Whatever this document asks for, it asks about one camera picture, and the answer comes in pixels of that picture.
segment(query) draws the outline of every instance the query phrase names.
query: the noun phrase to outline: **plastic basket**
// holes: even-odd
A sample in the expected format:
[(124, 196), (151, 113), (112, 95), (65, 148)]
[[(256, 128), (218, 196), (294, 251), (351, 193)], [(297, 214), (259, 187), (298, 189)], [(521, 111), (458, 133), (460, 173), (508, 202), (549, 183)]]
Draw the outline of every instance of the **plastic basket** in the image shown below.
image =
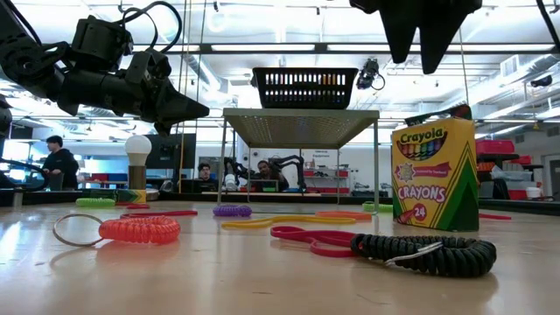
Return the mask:
[(509, 198), (511, 200), (525, 200), (527, 198), (527, 192), (524, 190), (508, 189)]
[(515, 160), (511, 160), (509, 163), (515, 163), (515, 164), (520, 164), (520, 165), (530, 165), (532, 163), (532, 158), (531, 156), (520, 156), (519, 158), (515, 159)]
[(345, 109), (356, 68), (254, 68), (265, 109)]
[(476, 154), (511, 154), (515, 152), (510, 140), (478, 140)]

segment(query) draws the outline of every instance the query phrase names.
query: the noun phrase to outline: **table surface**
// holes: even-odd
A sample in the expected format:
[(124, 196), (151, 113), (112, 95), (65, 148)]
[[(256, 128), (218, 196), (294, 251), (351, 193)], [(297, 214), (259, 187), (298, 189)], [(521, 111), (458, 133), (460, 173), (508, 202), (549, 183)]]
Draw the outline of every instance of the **table surface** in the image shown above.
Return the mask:
[(377, 110), (224, 108), (223, 115), (251, 148), (278, 149), (336, 150), (379, 119)]
[[(558, 314), (560, 218), (520, 213), (511, 221), (481, 220), (479, 237), (498, 260), (478, 279), (426, 276), (360, 258), (314, 255), (307, 244), (280, 241), (268, 228), (223, 230), (213, 203), (153, 202), (149, 211), (196, 209), (178, 217), (179, 240), (164, 246), (102, 241), (72, 248), (51, 232), (68, 213), (102, 220), (124, 208), (74, 205), (0, 208), (2, 314)], [(356, 210), (358, 206), (251, 204), (259, 212)], [(270, 214), (254, 214), (262, 218)], [(374, 222), (306, 229), (374, 233)], [(381, 214), (382, 235), (453, 235), (407, 227)], [(72, 218), (61, 233), (92, 241), (98, 226)]]

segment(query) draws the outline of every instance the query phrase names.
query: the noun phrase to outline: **metal key ring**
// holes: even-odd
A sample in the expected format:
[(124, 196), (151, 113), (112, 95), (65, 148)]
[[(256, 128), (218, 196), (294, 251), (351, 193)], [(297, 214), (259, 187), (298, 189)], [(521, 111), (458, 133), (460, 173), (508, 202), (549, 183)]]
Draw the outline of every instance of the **metal key ring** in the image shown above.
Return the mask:
[(103, 241), (103, 238), (100, 238), (97, 241), (92, 241), (89, 243), (75, 243), (73, 241), (67, 241), (64, 238), (62, 238), (62, 236), (59, 235), (59, 233), (56, 230), (56, 227), (59, 225), (59, 223), (61, 223), (63, 220), (68, 219), (68, 218), (72, 218), (72, 217), (85, 217), (85, 218), (89, 218), (91, 220), (97, 221), (99, 222), (99, 224), (102, 224), (103, 221), (97, 217), (94, 217), (93, 215), (90, 214), (84, 214), (84, 213), (71, 213), (71, 214), (67, 214), (61, 218), (59, 218), (58, 220), (56, 220), (56, 222), (54, 222), (54, 226), (52, 227), (52, 233), (54, 234), (54, 237), (56, 237), (57, 240), (65, 243), (66, 245), (70, 245), (70, 246), (75, 246), (75, 247), (89, 247), (89, 246), (94, 246), (95, 244), (97, 244), (98, 242)]

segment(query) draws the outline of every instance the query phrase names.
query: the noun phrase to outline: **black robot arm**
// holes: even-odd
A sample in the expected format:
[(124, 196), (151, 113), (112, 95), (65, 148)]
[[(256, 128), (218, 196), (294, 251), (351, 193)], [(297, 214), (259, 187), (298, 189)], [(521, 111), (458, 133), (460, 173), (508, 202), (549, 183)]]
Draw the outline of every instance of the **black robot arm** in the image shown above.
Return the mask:
[[(109, 109), (119, 116), (140, 116), (154, 123), (160, 135), (169, 135), (173, 124), (207, 116), (209, 109), (173, 87), (169, 60), (152, 48), (135, 53), (129, 69), (119, 70), (122, 57), (132, 54), (133, 47), (125, 23), (155, 5), (170, 8), (182, 29), (177, 10), (157, 1), (144, 9), (128, 9), (125, 14), (135, 14), (114, 23), (92, 16), (79, 20), (70, 46), (41, 44), (15, 5), (0, 0), (0, 67), (10, 80), (37, 97), (57, 102), (70, 115), (77, 115), (81, 104)], [(56, 66), (59, 61), (64, 68)]]
[[(235, 162), (231, 157), (224, 157), (224, 178), (228, 175), (228, 166), (231, 166), (233, 170), (236, 185), (239, 185), (239, 178), (249, 178), (249, 170), (247, 167), (243, 166), (241, 163)], [(251, 179), (259, 179), (258, 176), (256, 176), (255, 171), (251, 170), (250, 174)]]
[(273, 172), (280, 172), (288, 165), (295, 165), (297, 168), (297, 186), (299, 187), (300, 192), (305, 192), (307, 185), (305, 184), (303, 157), (297, 155), (289, 157), (272, 157), (269, 158), (269, 164)]

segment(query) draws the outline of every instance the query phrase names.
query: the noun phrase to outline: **orange coiled keychain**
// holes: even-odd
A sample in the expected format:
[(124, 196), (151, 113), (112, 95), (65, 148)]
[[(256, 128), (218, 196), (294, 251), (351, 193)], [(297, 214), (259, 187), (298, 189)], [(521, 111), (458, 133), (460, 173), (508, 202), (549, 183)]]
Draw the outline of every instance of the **orange coiled keychain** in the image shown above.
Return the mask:
[[(93, 246), (105, 239), (124, 242), (166, 244), (177, 240), (179, 233), (181, 233), (181, 226), (176, 220), (163, 215), (145, 218), (141, 217), (106, 220), (103, 222), (93, 215), (84, 213), (72, 213), (58, 219), (52, 227), (52, 233), (54, 234), (54, 237), (57, 238), (57, 240), (65, 243), (66, 245), (76, 247)], [(57, 226), (64, 219), (71, 217), (86, 217), (99, 222), (101, 224), (99, 226), (99, 235), (101, 236), (101, 238), (97, 241), (88, 243), (77, 243), (62, 238), (57, 231)]]
[(106, 220), (99, 227), (99, 235), (104, 239), (157, 244), (177, 240), (180, 232), (179, 223), (164, 216)]

